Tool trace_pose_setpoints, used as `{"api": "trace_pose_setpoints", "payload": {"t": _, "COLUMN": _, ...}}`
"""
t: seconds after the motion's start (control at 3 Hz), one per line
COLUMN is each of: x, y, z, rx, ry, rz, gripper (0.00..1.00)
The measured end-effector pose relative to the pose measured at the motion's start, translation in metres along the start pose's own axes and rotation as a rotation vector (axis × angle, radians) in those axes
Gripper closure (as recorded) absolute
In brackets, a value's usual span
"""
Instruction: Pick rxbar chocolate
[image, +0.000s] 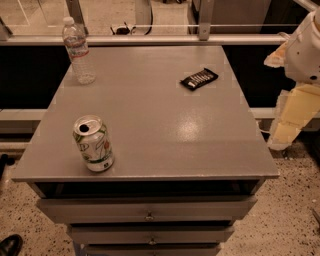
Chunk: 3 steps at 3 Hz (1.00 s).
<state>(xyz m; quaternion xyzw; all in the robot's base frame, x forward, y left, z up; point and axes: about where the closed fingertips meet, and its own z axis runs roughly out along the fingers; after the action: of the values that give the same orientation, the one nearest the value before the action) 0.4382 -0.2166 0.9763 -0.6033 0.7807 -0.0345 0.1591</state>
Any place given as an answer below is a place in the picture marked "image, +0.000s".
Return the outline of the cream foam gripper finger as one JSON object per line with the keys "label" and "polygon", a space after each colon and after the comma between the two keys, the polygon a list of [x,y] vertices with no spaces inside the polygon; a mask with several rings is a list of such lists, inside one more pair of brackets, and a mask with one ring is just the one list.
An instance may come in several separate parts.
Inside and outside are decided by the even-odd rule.
{"label": "cream foam gripper finger", "polygon": [[283,67],[287,45],[287,42],[281,44],[275,51],[266,57],[264,64],[272,68]]}
{"label": "cream foam gripper finger", "polygon": [[286,96],[278,101],[280,113],[273,120],[267,146],[272,150],[289,147],[301,130],[320,111],[320,87],[298,83]]}

